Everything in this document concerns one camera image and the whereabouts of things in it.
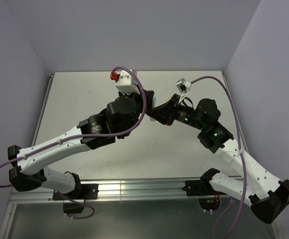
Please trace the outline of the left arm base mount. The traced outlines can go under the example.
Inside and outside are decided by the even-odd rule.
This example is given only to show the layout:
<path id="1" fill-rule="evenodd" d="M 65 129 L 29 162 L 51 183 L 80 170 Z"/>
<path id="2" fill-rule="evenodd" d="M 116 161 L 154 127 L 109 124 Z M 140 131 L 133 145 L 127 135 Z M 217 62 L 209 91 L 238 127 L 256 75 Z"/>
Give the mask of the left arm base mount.
<path id="1" fill-rule="evenodd" d="M 65 216 L 72 219 L 86 219 L 95 214 L 95 209 L 87 204 L 88 200 L 95 200 L 98 197 L 98 184 L 82 184 L 80 189 L 73 192 L 62 194 L 56 190 L 53 192 L 53 201 L 68 201 L 63 202 L 63 212 Z M 86 216 L 79 216 L 84 209 L 90 209 L 91 213 Z"/>

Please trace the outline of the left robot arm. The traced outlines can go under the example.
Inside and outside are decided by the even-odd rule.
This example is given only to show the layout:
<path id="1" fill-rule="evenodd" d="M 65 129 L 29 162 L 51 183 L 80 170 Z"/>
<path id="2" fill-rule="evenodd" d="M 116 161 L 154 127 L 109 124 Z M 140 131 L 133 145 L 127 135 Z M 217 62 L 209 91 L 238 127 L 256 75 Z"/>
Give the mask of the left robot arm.
<path id="1" fill-rule="evenodd" d="M 78 123 L 64 134 L 34 147 L 17 145 L 7 149 L 12 161 L 9 181 L 19 192 L 39 187 L 55 190 L 70 199 L 80 197 L 83 191 L 78 174 L 61 173 L 49 166 L 59 160 L 94 150 L 123 139 L 137 127 L 145 113 L 153 108 L 153 91 L 141 94 L 119 94 L 100 113 Z"/>

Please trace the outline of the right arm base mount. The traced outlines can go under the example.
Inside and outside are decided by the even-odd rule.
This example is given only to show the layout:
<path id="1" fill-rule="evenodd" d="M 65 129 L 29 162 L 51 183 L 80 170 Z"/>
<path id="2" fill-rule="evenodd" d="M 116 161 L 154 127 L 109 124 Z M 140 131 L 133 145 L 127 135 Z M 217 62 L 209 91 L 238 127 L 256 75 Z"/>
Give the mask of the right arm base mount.
<path id="1" fill-rule="evenodd" d="M 199 206 L 203 213 L 213 214 L 225 209 L 232 202 L 230 196 L 224 197 L 222 192 L 215 191 L 208 182 L 204 180 L 187 180 L 181 188 L 188 197 L 197 197 Z"/>

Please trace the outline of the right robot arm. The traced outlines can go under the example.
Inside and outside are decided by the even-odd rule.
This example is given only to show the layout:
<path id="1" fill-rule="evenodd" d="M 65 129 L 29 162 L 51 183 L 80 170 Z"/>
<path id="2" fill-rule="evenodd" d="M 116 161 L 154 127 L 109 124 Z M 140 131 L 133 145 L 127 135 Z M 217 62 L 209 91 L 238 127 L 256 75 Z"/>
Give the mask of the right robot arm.
<path id="1" fill-rule="evenodd" d="M 289 180 L 271 174 L 239 148 L 237 139 L 218 121 L 221 113 L 215 100 L 201 99 L 197 107 L 192 108 L 181 105 L 180 96 L 174 94 L 168 102 L 157 107 L 150 100 L 146 114 L 163 125 L 170 126 L 176 120 L 200 130 L 201 144 L 247 179 L 243 183 L 211 168 L 200 177 L 204 193 L 218 191 L 241 200 L 266 224 L 271 224 L 289 204 Z"/>

